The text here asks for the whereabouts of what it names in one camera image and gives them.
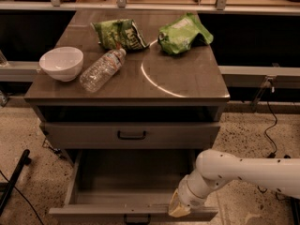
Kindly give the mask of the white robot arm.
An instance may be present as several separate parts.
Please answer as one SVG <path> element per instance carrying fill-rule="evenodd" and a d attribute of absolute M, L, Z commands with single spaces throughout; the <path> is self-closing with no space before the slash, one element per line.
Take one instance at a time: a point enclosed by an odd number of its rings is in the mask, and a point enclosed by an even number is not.
<path fill-rule="evenodd" d="M 180 181 L 172 195 L 168 214 L 181 218 L 192 210 L 201 209 L 210 193 L 232 180 L 248 182 L 299 199 L 300 159 L 241 158 L 207 149 L 197 156 L 193 172 Z"/>

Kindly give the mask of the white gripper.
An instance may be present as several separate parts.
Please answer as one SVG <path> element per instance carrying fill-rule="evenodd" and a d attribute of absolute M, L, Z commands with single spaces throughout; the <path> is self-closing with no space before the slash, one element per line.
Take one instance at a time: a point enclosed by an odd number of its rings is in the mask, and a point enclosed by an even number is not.
<path fill-rule="evenodd" d="M 208 196 L 207 185 L 200 176 L 186 175 L 172 195 L 168 215 L 181 218 L 190 214 L 191 209 L 202 207 Z"/>

